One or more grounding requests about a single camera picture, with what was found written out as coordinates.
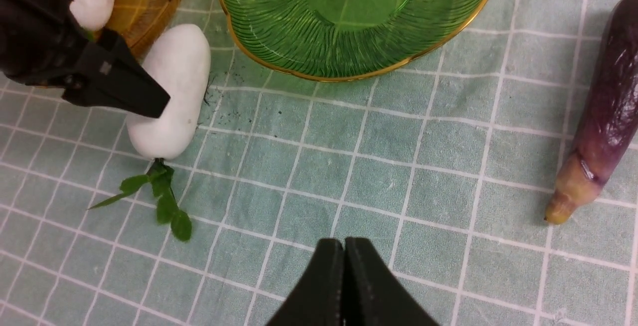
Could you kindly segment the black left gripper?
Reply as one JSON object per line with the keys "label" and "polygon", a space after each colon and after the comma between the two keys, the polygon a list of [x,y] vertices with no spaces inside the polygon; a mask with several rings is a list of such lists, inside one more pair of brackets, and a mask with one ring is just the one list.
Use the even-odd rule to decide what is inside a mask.
{"label": "black left gripper", "polygon": [[1,0],[1,71],[31,86],[65,87],[80,107],[110,107],[157,119],[169,93],[139,65],[125,39],[105,29],[90,41],[73,0]]}

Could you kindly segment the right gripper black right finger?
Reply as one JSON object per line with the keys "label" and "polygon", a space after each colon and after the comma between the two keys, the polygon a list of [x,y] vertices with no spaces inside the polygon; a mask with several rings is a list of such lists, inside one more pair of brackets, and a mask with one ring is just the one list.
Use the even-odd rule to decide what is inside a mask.
{"label": "right gripper black right finger", "polygon": [[437,326],[367,238],[345,240],[345,326]]}

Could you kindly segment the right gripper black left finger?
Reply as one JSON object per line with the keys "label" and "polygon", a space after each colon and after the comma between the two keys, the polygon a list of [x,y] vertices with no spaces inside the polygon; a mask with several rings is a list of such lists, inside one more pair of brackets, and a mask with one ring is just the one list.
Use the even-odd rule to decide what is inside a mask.
{"label": "right gripper black left finger", "polygon": [[334,238],[321,238],[289,296],[269,319],[269,326],[341,326],[344,249]]}

